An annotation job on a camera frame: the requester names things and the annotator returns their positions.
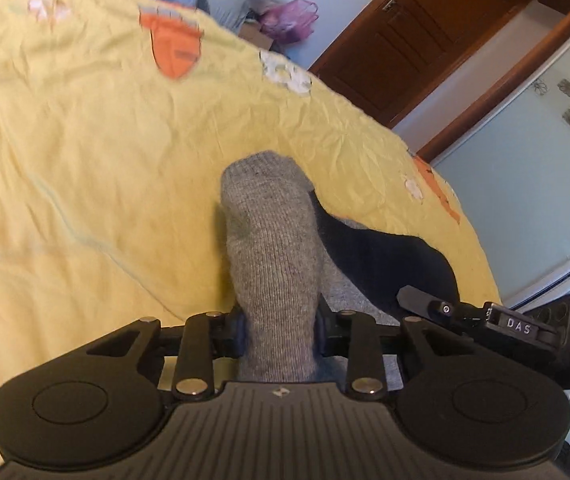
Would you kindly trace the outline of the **brown wooden door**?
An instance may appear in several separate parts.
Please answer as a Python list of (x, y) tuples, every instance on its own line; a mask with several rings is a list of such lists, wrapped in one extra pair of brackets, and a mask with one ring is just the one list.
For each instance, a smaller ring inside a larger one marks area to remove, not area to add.
[(373, 0), (312, 73), (388, 128), (531, 0)]

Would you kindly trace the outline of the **pink plastic basket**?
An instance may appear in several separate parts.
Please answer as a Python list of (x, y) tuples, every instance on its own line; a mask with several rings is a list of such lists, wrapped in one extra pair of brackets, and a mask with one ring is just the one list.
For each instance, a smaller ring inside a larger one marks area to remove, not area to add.
[(310, 0), (291, 0), (272, 6), (260, 17), (261, 32), (279, 44), (298, 44), (313, 34), (318, 6)]

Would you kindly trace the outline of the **white frosted wardrobe door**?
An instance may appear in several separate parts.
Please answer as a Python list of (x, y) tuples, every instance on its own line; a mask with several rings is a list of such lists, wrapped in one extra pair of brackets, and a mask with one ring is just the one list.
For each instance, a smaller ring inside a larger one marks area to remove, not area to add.
[(570, 292), (570, 40), (440, 157), (511, 307)]

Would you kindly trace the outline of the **grey and navy knit sweater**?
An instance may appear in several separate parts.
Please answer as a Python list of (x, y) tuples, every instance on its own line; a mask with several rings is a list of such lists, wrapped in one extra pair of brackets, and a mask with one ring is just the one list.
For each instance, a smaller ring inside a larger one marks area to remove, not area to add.
[(267, 151), (233, 162), (221, 178), (226, 248), (236, 300), (247, 319), (244, 382), (335, 382), (347, 361), (315, 345), (320, 301), (396, 326), (406, 285), (456, 302), (449, 261), (416, 236), (366, 229), (323, 208), (296, 162)]

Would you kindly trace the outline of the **yellow patterned quilt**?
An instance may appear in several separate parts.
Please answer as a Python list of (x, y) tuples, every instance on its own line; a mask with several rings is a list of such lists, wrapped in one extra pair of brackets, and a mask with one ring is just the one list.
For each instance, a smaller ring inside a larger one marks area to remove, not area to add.
[(262, 151), (498, 300), (446, 181), (286, 58), (161, 0), (0, 0), (0, 385), (143, 316), (228, 309), (220, 177)]

